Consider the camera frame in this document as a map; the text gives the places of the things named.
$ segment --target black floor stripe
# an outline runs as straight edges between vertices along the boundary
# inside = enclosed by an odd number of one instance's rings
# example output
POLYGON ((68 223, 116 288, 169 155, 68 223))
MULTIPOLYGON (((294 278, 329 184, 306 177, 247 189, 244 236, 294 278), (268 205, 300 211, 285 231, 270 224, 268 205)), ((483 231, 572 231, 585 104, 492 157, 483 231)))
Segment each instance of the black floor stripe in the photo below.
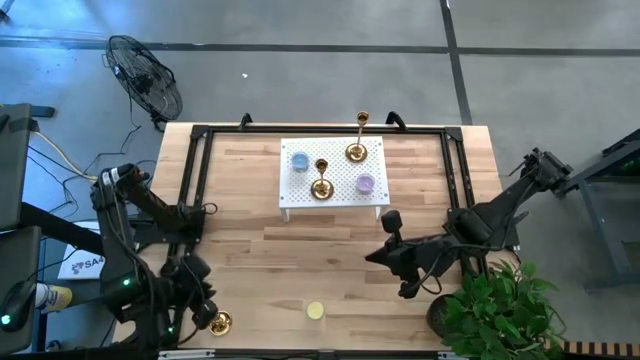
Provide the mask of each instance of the black floor stripe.
MULTIPOLYGON (((18 40, 0 39, 0 47, 66 50, 104 50, 103 40, 18 40)), ((446 54, 444 46, 394 45, 275 45, 275 44, 188 44, 143 43, 151 51, 236 51, 236 52, 313 52, 313 53, 387 53, 446 54)))
POLYGON ((456 33, 453 28, 453 20, 451 19, 451 11, 447 0, 440 0, 440 9, 442 10, 442 20, 444 22, 444 30, 447 37, 447 46, 449 47, 451 72, 453 73, 453 86, 455 87, 456 97, 458 98, 460 118, 462 120, 462 125, 473 125, 473 120, 471 119, 471 108, 469 107, 469 99, 467 98, 467 90, 464 86, 464 76, 462 75, 460 55, 458 54, 458 42, 456 41, 456 33))
POLYGON ((543 49, 460 47, 462 55, 637 57, 640 49, 543 49))
MULTIPOLYGON (((451 14, 446 7, 447 18, 451 14)), ((455 34, 449 32, 453 45, 455 34)), ((193 43, 144 43, 154 51, 256 51, 256 52, 347 52, 347 53, 395 53, 395 54, 447 54, 448 46, 413 45, 285 45, 285 44, 193 44, 193 43)), ((106 40, 83 40, 46 37, 0 36, 0 47, 45 48, 69 50, 102 50, 106 40)), ((545 49, 545 48, 485 48, 452 46, 459 55, 495 55, 495 56, 584 56, 584 57, 640 57, 640 49, 545 49)))

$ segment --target wooden table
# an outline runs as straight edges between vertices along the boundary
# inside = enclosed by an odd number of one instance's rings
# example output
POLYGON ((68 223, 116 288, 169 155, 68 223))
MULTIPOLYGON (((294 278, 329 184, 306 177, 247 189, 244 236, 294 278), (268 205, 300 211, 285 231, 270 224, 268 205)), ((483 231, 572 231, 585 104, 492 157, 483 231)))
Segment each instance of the wooden table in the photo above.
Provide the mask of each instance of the wooden table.
MULTIPOLYGON (((170 123, 164 135, 152 190, 169 204, 178 199, 192 125, 170 123)), ((476 202, 488 201, 502 190, 489 131, 485 126, 462 130, 476 202)), ((388 237, 370 211, 301 210, 283 222, 278 209, 281 138, 241 133, 214 138, 204 202, 215 202, 220 210, 206 221, 196 253, 211 266, 207 281, 218 291, 213 300, 231 313, 233 327, 223 337, 200 331, 183 347, 444 349, 425 321, 435 296, 421 290, 411 300, 398 297, 399 279, 388 268, 364 260, 388 237), (322 319, 307 317, 311 301, 324 305, 322 319)), ((391 209, 401 212, 404 238, 442 233, 450 205, 438 137, 385 135, 384 147, 391 209)), ((451 149, 459 176, 453 144, 451 149)), ((189 199, 201 152, 202 142, 189 199)), ((142 255, 156 271, 165 256, 165 245, 153 245, 142 255)), ((488 261, 511 256, 493 253, 488 261)), ((443 292, 458 289, 460 280, 456 264, 441 277, 443 292)), ((427 284, 434 286, 432 280, 427 284)), ((190 317, 185 314, 181 338, 193 329, 190 317)), ((114 340, 133 328, 131 322, 118 324, 114 340)))

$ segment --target blue cup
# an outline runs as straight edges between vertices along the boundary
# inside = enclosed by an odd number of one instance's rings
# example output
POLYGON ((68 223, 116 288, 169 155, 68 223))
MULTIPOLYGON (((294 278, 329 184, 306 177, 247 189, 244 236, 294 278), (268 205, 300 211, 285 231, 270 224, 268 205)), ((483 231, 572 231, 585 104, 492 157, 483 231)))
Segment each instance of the blue cup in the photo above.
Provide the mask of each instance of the blue cup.
POLYGON ((301 151, 291 156, 291 166, 295 172, 305 172, 309 169, 309 156, 301 151))

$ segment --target gold candlestick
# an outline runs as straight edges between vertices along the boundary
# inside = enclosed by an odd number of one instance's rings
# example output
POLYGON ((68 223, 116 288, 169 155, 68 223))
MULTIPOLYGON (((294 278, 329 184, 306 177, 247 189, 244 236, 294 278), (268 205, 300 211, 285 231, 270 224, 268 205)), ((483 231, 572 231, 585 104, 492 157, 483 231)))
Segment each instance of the gold candlestick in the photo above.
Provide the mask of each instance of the gold candlestick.
POLYGON ((320 173, 320 179, 311 184, 311 195, 318 200, 328 200, 333 195, 333 184, 324 178, 324 172, 327 171, 328 165, 325 159, 316 161, 316 169, 320 173))
POLYGON ((226 311, 218 311, 216 317, 209 323, 209 331, 214 336, 222 336, 231 330, 231 314, 226 311))
POLYGON ((353 162, 361 162, 367 158, 367 148, 360 144, 360 137, 362 136, 362 129, 369 120, 369 113, 366 111, 360 111, 358 113, 358 140, 354 144, 347 146, 345 154, 347 159, 353 162))

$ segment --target gray floor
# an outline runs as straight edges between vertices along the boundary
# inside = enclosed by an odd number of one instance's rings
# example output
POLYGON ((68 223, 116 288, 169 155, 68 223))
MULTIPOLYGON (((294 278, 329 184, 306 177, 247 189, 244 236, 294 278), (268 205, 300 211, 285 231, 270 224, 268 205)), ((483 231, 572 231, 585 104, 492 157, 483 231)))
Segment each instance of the gray floor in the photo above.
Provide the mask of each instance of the gray floor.
MULTIPOLYGON (((638 48, 640 5, 633 0, 451 0, 460 46, 638 48)), ((105 40, 128 34, 149 42, 446 46, 437 0, 15 0, 0 40, 105 40)), ((116 151, 131 129, 128 98, 103 67, 102 51, 0 48, 2 102, 54 106, 43 133, 80 165, 116 151)), ((180 121, 351 122, 361 109, 382 122, 390 110, 409 123, 460 124, 446 54, 174 52, 156 56, 176 74, 184 100, 180 121)), ((638 127, 638 57, 462 56, 474 124, 488 125, 500 174, 535 146, 583 168, 598 152, 638 127)), ((134 104, 143 124, 126 156, 103 158, 89 171, 154 159, 161 135, 134 104)), ((41 139, 32 145, 53 151, 41 139)), ((35 156, 59 179, 70 175, 35 156)), ((503 178, 508 185, 513 179, 503 178)), ((79 210, 93 218, 89 184, 70 183, 79 210)), ((587 295, 582 284, 606 276, 611 264, 581 200, 540 195, 519 225, 523 257, 561 292, 552 301, 567 338, 637 342, 639 287, 587 295)), ((61 203, 59 184, 29 164, 25 200, 43 209, 61 203)), ((71 214, 71 207, 59 212, 71 214)), ((47 243, 47 262, 63 247, 47 243)), ((57 269, 47 271, 55 278, 57 269)), ((109 324, 98 304, 51 316, 49 340, 67 348, 96 346, 109 324)))

